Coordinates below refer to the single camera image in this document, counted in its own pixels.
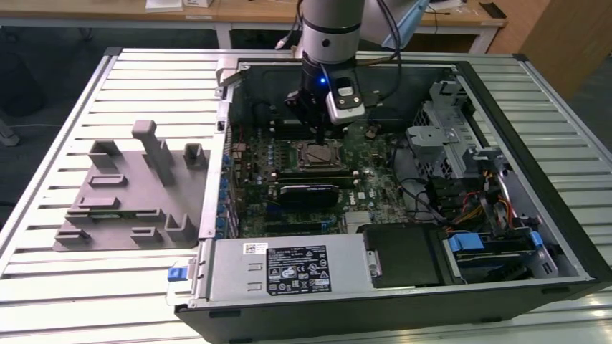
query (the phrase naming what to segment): blue tab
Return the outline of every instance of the blue tab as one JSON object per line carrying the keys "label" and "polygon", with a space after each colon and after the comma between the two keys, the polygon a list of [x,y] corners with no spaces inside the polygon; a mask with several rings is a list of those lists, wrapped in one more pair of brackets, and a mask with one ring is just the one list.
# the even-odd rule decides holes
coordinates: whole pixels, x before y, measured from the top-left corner
{"label": "blue tab", "polygon": [[168,269],[168,282],[179,282],[188,280],[188,268],[172,267]]}
{"label": "blue tab", "polygon": [[455,236],[448,240],[448,244],[451,245],[451,250],[453,252],[461,250],[461,246],[459,245],[459,241],[457,241],[457,238]]}
{"label": "blue tab", "polygon": [[467,249],[484,249],[480,236],[476,233],[457,233],[448,240],[453,252]]}
{"label": "blue tab", "polygon": [[543,240],[543,237],[539,235],[539,232],[532,231],[529,233],[529,236],[532,237],[532,241],[533,241],[533,244],[536,245],[536,247],[544,246],[544,240]]}

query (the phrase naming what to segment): white label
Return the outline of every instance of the white label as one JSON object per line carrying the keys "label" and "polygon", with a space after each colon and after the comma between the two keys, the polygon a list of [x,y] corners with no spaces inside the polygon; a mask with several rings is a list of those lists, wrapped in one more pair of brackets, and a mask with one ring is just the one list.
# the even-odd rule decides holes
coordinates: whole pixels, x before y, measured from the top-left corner
{"label": "white label", "polygon": [[241,246],[243,254],[265,254],[265,250],[268,249],[267,242],[253,242],[248,244],[243,244]]}
{"label": "white label", "polygon": [[185,19],[193,19],[193,20],[211,20],[211,16],[184,16]]}

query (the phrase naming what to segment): connector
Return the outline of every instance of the connector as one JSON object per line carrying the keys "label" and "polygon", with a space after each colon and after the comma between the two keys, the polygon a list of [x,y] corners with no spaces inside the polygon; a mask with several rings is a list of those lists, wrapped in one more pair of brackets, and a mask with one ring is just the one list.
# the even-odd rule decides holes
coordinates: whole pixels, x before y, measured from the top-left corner
{"label": "connector", "polygon": [[287,36],[284,36],[280,40],[279,40],[279,43],[276,43],[276,47],[275,49],[276,50],[280,50],[284,48],[285,44],[287,44],[287,41],[289,40],[289,38]]}

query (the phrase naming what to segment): metal table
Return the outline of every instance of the metal table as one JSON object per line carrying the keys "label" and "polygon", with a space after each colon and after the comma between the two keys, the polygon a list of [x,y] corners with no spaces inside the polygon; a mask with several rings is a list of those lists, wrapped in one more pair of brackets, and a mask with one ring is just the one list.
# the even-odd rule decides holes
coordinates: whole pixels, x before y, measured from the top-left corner
{"label": "metal table", "polygon": [[[361,57],[379,57],[363,53]],[[289,57],[271,51],[124,49],[105,56],[0,233],[3,343],[203,343],[167,304],[168,267],[195,250],[56,253],[51,250],[91,161],[93,139],[136,149],[131,124],[157,122],[172,148],[212,142],[217,61]],[[405,54],[465,59],[497,100],[605,259],[612,260],[612,156],[528,62],[511,56]],[[484,122],[481,129],[488,132]],[[188,297],[189,285],[179,285]],[[604,290],[508,322],[333,336],[291,343],[608,343],[612,296]]]}

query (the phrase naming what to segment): warning label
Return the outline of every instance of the warning label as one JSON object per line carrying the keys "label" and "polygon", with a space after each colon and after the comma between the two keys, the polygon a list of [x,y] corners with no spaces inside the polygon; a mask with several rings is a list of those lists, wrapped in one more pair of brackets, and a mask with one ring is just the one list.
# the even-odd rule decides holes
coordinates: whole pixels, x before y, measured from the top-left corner
{"label": "warning label", "polygon": [[325,246],[268,249],[267,262],[272,296],[332,291]]}

